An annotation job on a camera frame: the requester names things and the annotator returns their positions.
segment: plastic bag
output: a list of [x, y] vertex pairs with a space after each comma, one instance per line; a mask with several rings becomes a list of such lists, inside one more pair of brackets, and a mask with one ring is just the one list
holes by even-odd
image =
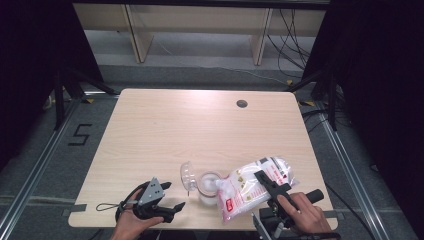
[[266, 157], [232, 171], [227, 178], [216, 181], [224, 223], [271, 198], [254, 175], [260, 170], [278, 185], [296, 183], [290, 166], [280, 157]]

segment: gray floor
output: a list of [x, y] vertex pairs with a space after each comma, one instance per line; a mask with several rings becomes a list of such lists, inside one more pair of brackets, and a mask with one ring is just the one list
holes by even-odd
[[[262, 65], [254, 66], [248, 36], [157, 34], [146, 62], [141, 65], [135, 63], [127, 33], [89, 31], [87, 36], [106, 83], [117, 90], [138, 87], [281, 91], [286, 88], [286, 80], [296, 81], [296, 78], [286, 77], [278, 71], [278, 55], [269, 42]], [[273, 39], [281, 46], [279, 37]], [[299, 38], [300, 45], [306, 50], [311, 49], [313, 41], [313, 38]], [[287, 51], [287, 54], [301, 63], [296, 53]], [[301, 69], [287, 61], [281, 61], [281, 68], [286, 74], [301, 75]], [[84, 87], [87, 91], [96, 90], [91, 86]], [[312, 87], [299, 90], [296, 93], [298, 100], [310, 100]], [[116, 101], [116, 98], [95, 97], [91, 104], [79, 104], [9, 239], [89, 239], [96, 232], [97, 229], [70, 227], [64, 211], [70, 209], [78, 196]], [[314, 106], [300, 108], [302, 112], [316, 109]], [[22, 153], [0, 174], [1, 215], [6, 213], [21, 190], [53, 134], [54, 108], [46, 110], [37, 121]], [[314, 115], [305, 125], [310, 131], [324, 180], [365, 219], [328, 139], [325, 123], [321, 121], [318, 115]], [[90, 135], [87, 143], [69, 146], [69, 143], [81, 140], [73, 137], [79, 124], [91, 124], [82, 129], [82, 133]], [[369, 168], [372, 160], [342, 111], [337, 113], [337, 126], [350, 161], [377, 208], [389, 238], [418, 239], [383, 179]], [[330, 198], [334, 209], [344, 218], [340, 219], [337, 229], [343, 239], [371, 239], [345, 204], [331, 192]], [[111, 229], [107, 229], [96, 239], [108, 239], [110, 233]]]

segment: wooden table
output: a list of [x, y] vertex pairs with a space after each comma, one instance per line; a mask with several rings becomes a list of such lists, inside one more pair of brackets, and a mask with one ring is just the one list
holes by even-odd
[[[247, 107], [239, 107], [239, 100]], [[161, 183], [172, 182], [160, 206], [186, 205], [171, 224], [156, 228], [254, 230], [250, 212], [223, 225], [217, 207], [203, 205], [197, 192], [187, 196], [180, 166], [191, 161], [197, 172], [226, 176], [265, 156], [280, 156], [290, 164], [300, 182], [292, 192], [319, 188], [325, 199], [317, 205], [333, 209], [292, 93], [126, 89], [76, 201], [87, 209], [71, 213], [69, 224], [114, 227], [115, 209], [98, 212], [96, 206], [119, 203], [137, 185], [157, 177]], [[336, 219], [329, 221], [337, 227]]]

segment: black curtain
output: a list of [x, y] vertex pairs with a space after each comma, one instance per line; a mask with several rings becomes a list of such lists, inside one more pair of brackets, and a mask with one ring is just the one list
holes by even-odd
[[19, 154], [64, 65], [103, 81], [72, 3], [0, 0], [0, 169]]

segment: human hand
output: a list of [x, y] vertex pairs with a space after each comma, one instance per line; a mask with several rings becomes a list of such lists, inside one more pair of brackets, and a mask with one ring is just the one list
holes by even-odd
[[[134, 200], [140, 191], [141, 189], [135, 192], [130, 197], [130, 200]], [[164, 221], [163, 217], [153, 217], [145, 220], [139, 219], [134, 215], [132, 207], [132, 204], [127, 204], [126, 209], [122, 211], [111, 236], [111, 240], [137, 239], [144, 230]]]
[[291, 199], [299, 208], [299, 211], [289, 203], [282, 195], [277, 199], [287, 214], [295, 222], [292, 230], [298, 233], [329, 233], [332, 232], [330, 224], [320, 207], [313, 206], [304, 193], [290, 194]]

